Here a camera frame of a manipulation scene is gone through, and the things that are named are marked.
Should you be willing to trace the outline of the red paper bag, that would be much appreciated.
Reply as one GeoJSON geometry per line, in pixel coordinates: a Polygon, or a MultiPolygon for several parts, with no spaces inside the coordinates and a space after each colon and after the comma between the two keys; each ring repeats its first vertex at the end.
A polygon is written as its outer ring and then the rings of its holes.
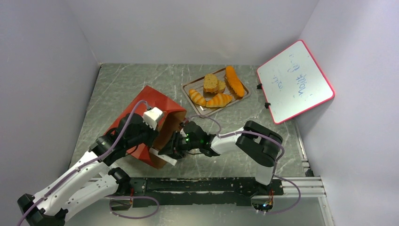
{"type": "Polygon", "coordinates": [[[131,112],[143,117],[143,113],[147,111],[149,106],[152,108],[157,107],[164,113],[163,118],[158,123],[157,131],[159,134],[155,138],[152,146],[140,144],[138,147],[129,149],[126,155],[132,156],[153,168],[161,169],[167,162],[149,153],[149,149],[154,148],[161,150],[167,144],[172,134],[180,128],[179,124],[185,119],[187,113],[185,108],[158,90],[150,86],[145,86],[115,119],[109,129],[117,127],[119,121],[131,112]]]}

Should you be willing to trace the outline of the metal tongs white handle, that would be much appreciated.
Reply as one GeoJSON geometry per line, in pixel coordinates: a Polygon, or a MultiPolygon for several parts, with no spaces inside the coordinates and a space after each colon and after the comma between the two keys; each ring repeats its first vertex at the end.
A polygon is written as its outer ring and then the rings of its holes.
{"type": "Polygon", "coordinates": [[[156,157],[158,157],[159,159],[162,159],[165,162],[168,162],[169,164],[171,164],[173,166],[175,166],[177,164],[176,159],[173,159],[173,158],[169,157],[168,155],[160,155],[159,150],[157,150],[157,149],[150,148],[149,153],[155,155],[156,157]]]}

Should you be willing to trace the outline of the small striped fake bread roll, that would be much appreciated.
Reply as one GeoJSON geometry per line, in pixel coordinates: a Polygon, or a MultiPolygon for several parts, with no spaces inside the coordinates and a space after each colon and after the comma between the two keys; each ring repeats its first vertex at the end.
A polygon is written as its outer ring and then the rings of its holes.
{"type": "Polygon", "coordinates": [[[193,103],[199,106],[205,107],[207,104],[206,99],[195,89],[189,90],[189,98],[193,103]]]}

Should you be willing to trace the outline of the fake croissant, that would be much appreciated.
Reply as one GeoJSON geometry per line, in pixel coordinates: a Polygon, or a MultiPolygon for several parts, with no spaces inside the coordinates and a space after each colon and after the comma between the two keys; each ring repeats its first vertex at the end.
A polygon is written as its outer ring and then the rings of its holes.
{"type": "Polygon", "coordinates": [[[225,107],[233,99],[233,96],[224,93],[216,94],[212,99],[207,101],[206,107],[208,108],[219,108],[225,107]]]}

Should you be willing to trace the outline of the fake bread piece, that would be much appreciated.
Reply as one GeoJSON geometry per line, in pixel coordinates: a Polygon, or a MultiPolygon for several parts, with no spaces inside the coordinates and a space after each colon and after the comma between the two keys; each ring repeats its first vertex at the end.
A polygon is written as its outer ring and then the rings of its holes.
{"type": "Polygon", "coordinates": [[[214,94],[219,91],[219,80],[214,74],[209,73],[204,77],[203,91],[214,94]]]}

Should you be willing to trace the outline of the round fake bread slice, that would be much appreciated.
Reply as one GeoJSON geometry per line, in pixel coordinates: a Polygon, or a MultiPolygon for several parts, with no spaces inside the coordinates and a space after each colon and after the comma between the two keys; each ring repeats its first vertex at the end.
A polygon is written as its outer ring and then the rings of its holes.
{"type": "Polygon", "coordinates": [[[218,92],[217,93],[224,93],[226,89],[226,84],[222,80],[218,80],[218,92]]]}

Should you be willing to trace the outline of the long orange fake bread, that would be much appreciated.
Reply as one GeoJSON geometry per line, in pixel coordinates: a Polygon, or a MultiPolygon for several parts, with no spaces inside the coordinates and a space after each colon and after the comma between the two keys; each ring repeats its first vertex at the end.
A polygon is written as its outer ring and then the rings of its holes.
{"type": "Polygon", "coordinates": [[[235,69],[233,66],[228,65],[225,68],[225,77],[230,86],[232,92],[237,97],[244,97],[245,96],[245,89],[242,85],[241,80],[238,78],[235,69]]]}

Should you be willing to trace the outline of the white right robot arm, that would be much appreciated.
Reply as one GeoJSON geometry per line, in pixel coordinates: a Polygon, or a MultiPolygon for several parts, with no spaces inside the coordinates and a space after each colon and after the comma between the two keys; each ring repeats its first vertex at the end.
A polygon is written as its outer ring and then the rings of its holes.
{"type": "Polygon", "coordinates": [[[219,135],[208,134],[191,121],[173,133],[168,143],[158,151],[158,155],[177,160],[194,149],[207,157],[242,151],[258,164],[254,190],[265,195],[272,188],[278,154],[283,153],[282,143],[281,135],[255,121],[247,121],[242,128],[219,135]]]}

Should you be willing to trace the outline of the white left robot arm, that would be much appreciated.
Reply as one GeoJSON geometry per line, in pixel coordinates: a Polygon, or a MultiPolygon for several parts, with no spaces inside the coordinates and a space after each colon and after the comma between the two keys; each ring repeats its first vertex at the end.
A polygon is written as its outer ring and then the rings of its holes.
{"type": "Polygon", "coordinates": [[[130,195],[130,176],[115,162],[139,145],[150,146],[158,136],[163,112],[127,113],[98,137],[62,176],[36,194],[24,194],[17,204],[31,226],[63,226],[81,210],[108,196],[130,195]]]}

